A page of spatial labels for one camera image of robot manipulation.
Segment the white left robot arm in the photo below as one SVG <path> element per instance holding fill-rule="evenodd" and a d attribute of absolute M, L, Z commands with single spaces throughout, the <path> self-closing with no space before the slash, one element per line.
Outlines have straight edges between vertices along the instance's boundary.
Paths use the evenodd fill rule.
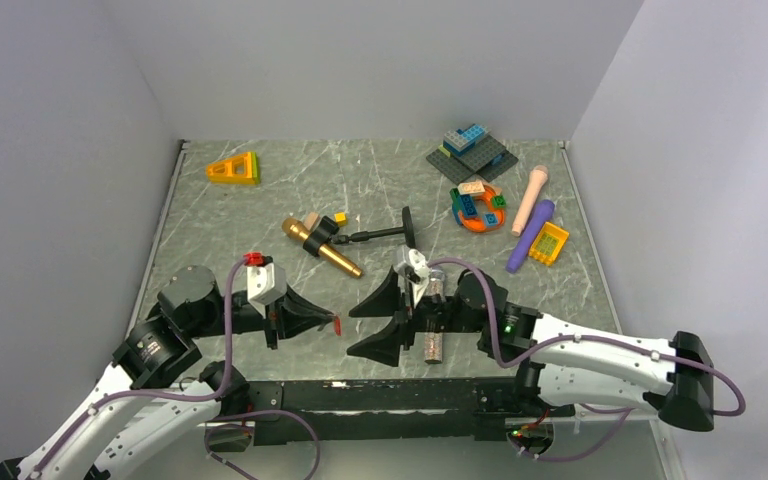
<path fill-rule="evenodd" d="M 260 331 L 275 348 L 339 319 L 292 290 L 269 258 L 241 260 L 232 273 L 243 290 L 204 266 L 178 270 L 76 410 L 33 453 L 2 461 L 0 479 L 123 479 L 201 424 L 280 417 L 280 387 L 234 366 L 234 336 Z"/>

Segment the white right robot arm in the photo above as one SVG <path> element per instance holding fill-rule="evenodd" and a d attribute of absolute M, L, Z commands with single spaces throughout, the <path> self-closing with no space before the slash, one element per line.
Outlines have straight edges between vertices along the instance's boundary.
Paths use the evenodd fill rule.
<path fill-rule="evenodd" d="M 713 362 L 698 335 L 633 338 L 580 326 L 510 302 L 483 272 L 463 272 L 451 295 L 417 278 L 389 271 L 350 310 L 352 318 L 389 322 L 348 355 L 395 367 L 418 333 L 476 333 L 479 351 L 515 369 L 511 401 L 524 415 L 588 404 L 646 410 L 687 431 L 713 429 Z"/>

